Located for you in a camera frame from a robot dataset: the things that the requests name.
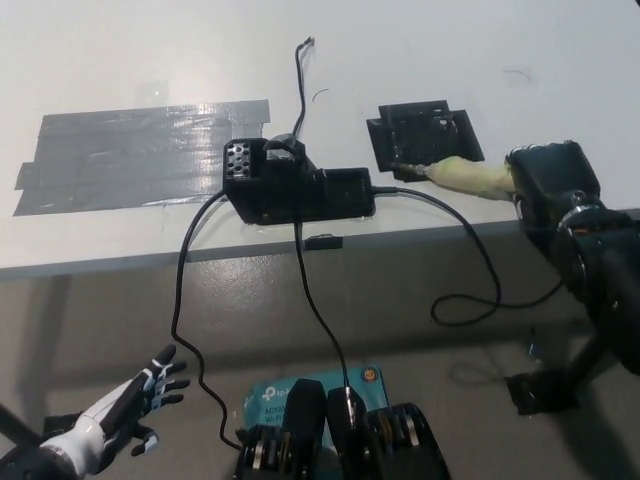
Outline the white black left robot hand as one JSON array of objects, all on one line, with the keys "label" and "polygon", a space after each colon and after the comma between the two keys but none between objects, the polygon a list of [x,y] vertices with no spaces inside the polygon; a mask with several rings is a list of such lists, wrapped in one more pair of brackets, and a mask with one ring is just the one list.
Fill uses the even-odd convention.
[{"label": "white black left robot hand", "polygon": [[159,436],[141,424],[154,410],[181,402],[179,391],[190,385],[176,380],[185,361],[174,362],[176,346],[167,345],[131,379],[97,400],[81,413],[71,430],[46,440],[42,447],[65,460],[78,478],[105,470],[133,439],[139,444],[131,450],[137,457],[155,449]]}]

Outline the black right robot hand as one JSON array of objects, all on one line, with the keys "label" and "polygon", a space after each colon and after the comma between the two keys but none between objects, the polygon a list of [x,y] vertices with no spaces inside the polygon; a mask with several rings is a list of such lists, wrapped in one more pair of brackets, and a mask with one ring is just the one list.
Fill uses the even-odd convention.
[{"label": "black right robot hand", "polygon": [[573,213],[603,206],[597,176],[573,140],[515,148],[505,165],[519,217],[530,230],[555,230]]}]

